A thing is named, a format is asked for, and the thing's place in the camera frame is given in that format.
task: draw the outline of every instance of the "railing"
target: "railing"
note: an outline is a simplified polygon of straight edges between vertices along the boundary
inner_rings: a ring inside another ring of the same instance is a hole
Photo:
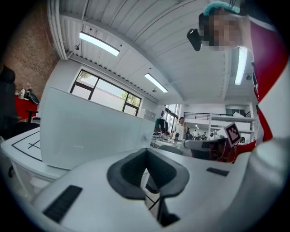
[[[232,114],[212,114],[219,116],[233,116]],[[188,119],[202,119],[202,120],[210,120],[210,113],[184,113],[184,118]]]
[[[251,111],[249,111],[248,113],[246,113],[245,117],[246,118],[250,118],[251,117]]]

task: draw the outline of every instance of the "ceiling beam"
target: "ceiling beam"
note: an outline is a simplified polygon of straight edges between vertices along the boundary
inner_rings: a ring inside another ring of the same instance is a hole
[[[225,78],[222,87],[222,99],[226,98],[228,84],[231,78],[232,70],[232,50],[225,51]]]
[[[187,99],[185,102],[177,102],[173,98],[159,101],[159,105],[166,104],[228,104],[228,105],[247,105],[249,102],[255,103],[256,100],[253,97],[230,97],[223,99],[222,97],[206,97]]]
[[[110,35],[111,37],[114,37],[116,40],[122,42],[122,44],[126,45],[126,47],[128,47],[132,52],[143,58],[145,62],[149,64],[153,70],[156,71],[157,76],[154,76],[154,78],[158,82],[160,82],[166,88],[170,87],[172,89],[172,93],[174,93],[178,97],[178,101],[182,102],[184,101],[184,96],[182,95],[180,90],[174,84],[170,84],[170,78],[164,72],[161,71],[161,68],[158,66],[158,64],[144,50],[142,50],[137,44],[133,43],[129,38],[120,34],[115,29],[112,29],[107,25],[95,21],[93,19],[85,18],[84,21],[82,21],[82,16],[79,14],[62,12],[60,14],[60,17],[62,19],[74,21],[80,24],[87,25],[91,28],[97,29],[107,35]]]

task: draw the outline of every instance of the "brick wall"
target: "brick wall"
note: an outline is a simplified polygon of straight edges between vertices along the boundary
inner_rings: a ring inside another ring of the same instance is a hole
[[[58,56],[47,18],[47,2],[38,2],[15,31],[2,63],[15,72],[16,90],[31,88],[41,98]]]

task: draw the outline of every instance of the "fluorescent light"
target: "fluorescent light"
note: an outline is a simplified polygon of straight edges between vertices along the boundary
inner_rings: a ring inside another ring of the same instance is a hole
[[[80,38],[83,39],[83,40],[86,40],[110,53],[112,53],[113,55],[117,56],[119,54],[119,50],[117,50],[116,48],[112,47],[111,45],[107,44],[106,42],[96,38],[96,37],[93,37],[87,33],[84,33],[84,32],[80,32]]]
[[[154,79],[153,76],[151,76],[149,73],[144,75],[149,81],[151,81],[153,84],[155,84],[162,92],[168,92],[158,81]]]
[[[247,55],[248,55],[248,49],[246,49],[245,47],[240,47],[239,64],[237,67],[237,76],[236,76],[236,80],[235,80],[235,85],[240,85],[242,82],[245,68],[246,68]]]

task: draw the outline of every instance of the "white ceiling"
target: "white ceiling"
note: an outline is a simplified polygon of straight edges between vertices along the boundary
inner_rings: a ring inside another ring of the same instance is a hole
[[[253,80],[246,80],[247,75],[253,76],[253,69],[251,62],[254,60],[252,53],[248,52],[247,56],[247,63],[246,63],[246,69],[244,73],[244,77],[242,79],[241,85],[235,85],[235,79],[238,67],[238,48],[233,50],[233,59],[232,59],[232,72],[233,75],[230,76],[229,85],[227,89],[226,99],[231,98],[251,98],[255,99],[255,93],[254,93],[254,86],[253,86]]]
[[[189,128],[192,128],[193,131],[190,131],[191,133],[194,132],[194,129],[197,130],[197,127],[201,130],[208,130],[208,127],[209,125],[208,124],[199,124],[199,123],[192,123],[192,122],[187,122],[186,125],[189,127]]]
[[[231,51],[212,51],[203,46],[196,52],[186,38],[198,27],[198,15],[208,0],[85,0],[60,1],[60,28],[66,52],[115,73],[150,94],[159,103],[208,101],[252,93],[250,81],[235,86]],[[79,39],[91,34],[114,46],[117,57]],[[144,75],[150,73],[168,93],[157,89]]]

